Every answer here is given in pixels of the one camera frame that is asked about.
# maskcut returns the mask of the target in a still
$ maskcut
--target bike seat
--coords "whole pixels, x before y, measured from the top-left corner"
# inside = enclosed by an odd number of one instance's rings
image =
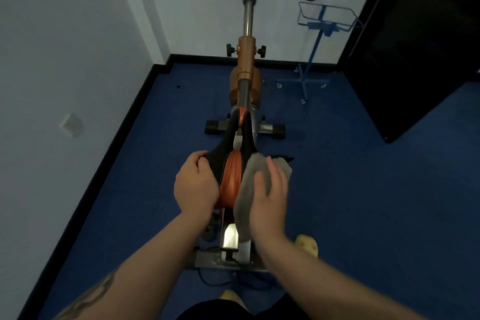
[[[233,141],[239,128],[242,131],[242,145],[240,150],[234,150]],[[252,132],[252,116],[246,108],[240,107],[231,113],[222,141],[206,155],[220,187],[216,209],[233,209],[243,172],[253,153],[257,153],[257,148]]]

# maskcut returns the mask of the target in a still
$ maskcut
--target tattoo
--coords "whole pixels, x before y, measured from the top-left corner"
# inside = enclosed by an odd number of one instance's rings
[[[118,268],[108,274],[103,280],[88,289],[53,320],[73,320],[78,318],[87,308],[95,305],[110,290]]]

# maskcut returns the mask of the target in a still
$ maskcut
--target microfiber cloth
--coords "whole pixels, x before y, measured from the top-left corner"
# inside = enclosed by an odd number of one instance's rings
[[[285,173],[286,178],[290,180],[292,168],[287,161],[283,158],[273,158],[273,162],[279,165]],[[270,171],[267,166],[267,158],[261,153],[253,153],[247,162],[245,171],[243,172],[237,199],[235,201],[235,206],[233,207],[233,217],[235,219],[235,226],[237,227],[238,241],[240,243],[252,239],[252,236],[250,235],[250,208],[254,201],[254,175],[258,171],[263,173],[263,177],[265,178],[265,189],[268,195],[272,182],[270,180]]]

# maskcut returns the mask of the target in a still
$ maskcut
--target black baseboard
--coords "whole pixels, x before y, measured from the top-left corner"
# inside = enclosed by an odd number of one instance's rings
[[[105,153],[103,160],[101,161],[97,171],[93,175],[90,184],[87,187],[84,195],[78,203],[75,212],[70,218],[67,227],[65,228],[60,240],[58,241],[53,253],[45,265],[38,281],[35,284],[30,296],[28,296],[27,302],[23,306],[23,309],[18,317],[18,320],[32,320],[37,319],[43,304],[53,286],[63,263],[68,257],[70,250],[72,249],[75,240],[77,239],[85,220],[87,219],[92,206],[97,199],[100,189],[107,178],[110,169],[117,158],[118,153],[122,149],[123,143],[127,139],[127,136],[134,125],[135,119],[140,113],[147,96],[152,89],[157,76],[161,73],[168,73],[169,69],[165,65],[154,64],[150,73],[148,74],[143,86],[138,92],[137,97],[133,101],[125,119],[123,119],[117,134],[112,140],[110,147]]]
[[[130,107],[125,119],[123,120],[117,134],[112,140],[110,147],[105,153],[97,171],[93,175],[90,184],[82,196],[75,212],[69,220],[60,240],[58,241],[53,253],[48,260],[45,268],[38,281],[30,293],[27,302],[25,303],[18,320],[32,320],[37,319],[43,304],[50,292],[51,287],[55,283],[57,276],[62,269],[63,263],[66,261],[70,250],[72,249],[75,240],[87,219],[90,210],[93,207],[95,200],[100,192],[100,189],[105,182],[110,169],[117,158],[118,153],[122,149],[123,143],[134,125],[140,110],[147,99],[150,90],[159,74],[168,74],[171,72],[175,63],[183,64],[201,64],[201,65],[227,65],[236,66],[237,59],[229,57],[208,57],[208,56],[192,56],[183,54],[172,54],[168,58],[166,64],[154,64],[150,73],[148,74],[143,86],[141,87],[137,97]],[[259,68],[277,68],[277,69],[291,69],[297,67],[298,62],[292,61],[272,61],[272,60],[256,60],[255,66]],[[314,63],[311,66],[311,71],[317,72],[333,72],[336,70],[335,64],[328,63]]]

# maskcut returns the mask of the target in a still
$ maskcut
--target blue metal stand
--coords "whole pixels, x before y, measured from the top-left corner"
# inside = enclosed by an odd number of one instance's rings
[[[318,45],[320,44],[322,37],[323,36],[330,37],[333,32],[339,32],[339,31],[349,32],[353,27],[362,27],[362,24],[359,22],[357,15],[355,15],[353,10],[351,10],[350,8],[342,8],[342,7],[337,7],[332,5],[323,5],[323,4],[313,4],[313,3],[307,3],[304,1],[299,2],[298,5],[300,7],[300,14],[298,15],[297,24],[300,26],[307,26],[309,30],[317,30],[318,36],[317,36],[317,39],[315,40],[315,44],[313,45],[313,50],[311,51],[310,58],[307,63],[307,68],[303,71],[302,64],[299,63],[297,69],[295,70],[295,72],[298,73],[298,77],[278,78],[275,81],[279,89],[282,88],[282,83],[289,83],[289,82],[300,83],[303,91],[303,98],[300,101],[302,104],[305,104],[308,101],[307,84],[311,84],[311,83],[320,84],[321,88],[323,89],[330,82],[329,79],[307,78],[307,75],[310,71],[310,67],[312,66],[312,62],[314,60],[315,54],[318,49]],[[303,6],[320,7],[320,14],[318,15],[318,17],[315,17],[315,18],[308,17],[303,12],[303,9],[302,9]],[[324,20],[325,12],[327,8],[344,9],[351,12],[354,16],[354,22],[351,24],[345,24],[340,22]],[[301,22],[301,19],[314,20],[314,22],[312,21]]]

